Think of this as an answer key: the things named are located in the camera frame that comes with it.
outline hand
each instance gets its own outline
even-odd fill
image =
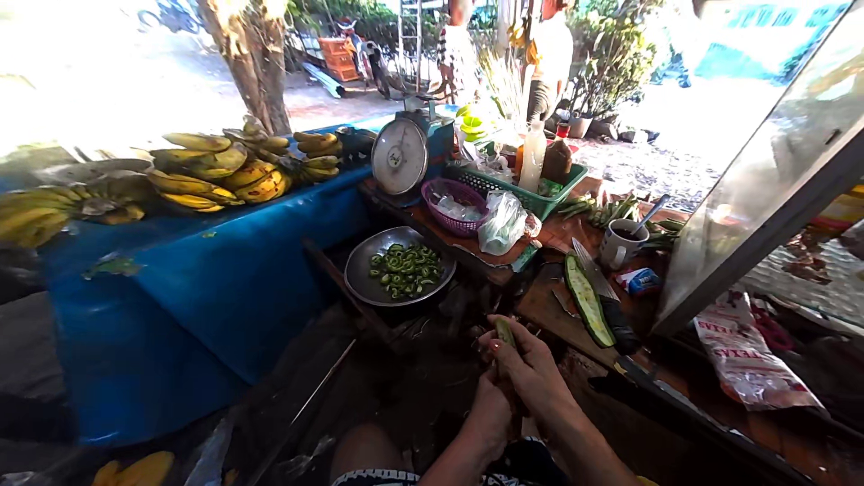
[[[504,318],[510,323],[513,337],[522,354],[499,340],[498,333],[494,330],[481,336],[480,344],[488,347],[495,356],[499,370],[513,383],[519,398],[539,425],[548,431],[554,431],[574,416],[582,416],[581,408],[558,372],[546,343],[509,317],[488,317],[490,323],[494,323],[497,318]]]
[[[471,412],[460,433],[466,434],[472,443],[482,444],[487,448],[484,456],[488,462],[504,453],[507,439],[512,435],[510,424],[515,409],[504,390],[492,382],[494,379],[495,373],[492,370],[480,376]]]

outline green basket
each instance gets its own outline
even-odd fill
[[[576,184],[578,184],[587,173],[588,167],[574,163],[570,166],[570,174],[567,179],[567,184],[564,185],[561,192],[550,197],[536,195],[530,191],[521,189],[518,186],[514,186],[513,184],[501,182],[494,177],[487,176],[486,174],[482,174],[473,169],[465,169],[464,167],[448,165],[443,175],[448,179],[454,179],[471,186],[471,188],[479,192],[484,199],[486,199],[486,194],[491,190],[508,190],[522,202],[523,208],[534,213],[541,221],[545,221],[546,217],[552,213],[553,209],[555,209],[555,206],[557,206],[559,202],[567,199],[567,195],[570,194],[570,191],[573,190]]]

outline scale dial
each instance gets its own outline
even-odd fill
[[[372,146],[372,175],[387,194],[409,191],[426,175],[429,148],[426,134],[407,118],[396,118],[378,134]]]

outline coffee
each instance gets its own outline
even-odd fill
[[[616,227],[616,228],[612,228],[612,231],[625,240],[630,240],[630,241],[641,240],[641,238],[639,238],[635,234],[633,234],[630,231],[627,231],[625,229],[621,229],[621,228]]]

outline spoon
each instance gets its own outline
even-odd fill
[[[660,208],[662,208],[663,205],[666,204],[667,201],[669,201],[669,198],[670,198],[670,196],[669,196],[668,194],[664,194],[663,196],[661,196],[660,199],[659,199],[657,202],[654,203],[654,207],[651,208],[651,211],[648,211],[648,214],[646,214],[645,217],[642,218],[642,221],[640,221],[639,224],[636,225],[636,229],[634,229],[634,230],[632,231],[632,233],[633,233],[633,234],[636,234],[640,229],[642,229],[642,227],[645,226],[645,223],[648,222],[648,220],[649,220],[649,219],[650,219],[650,218],[651,218],[651,217],[652,217],[652,216],[653,216],[657,211],[659,211]]]

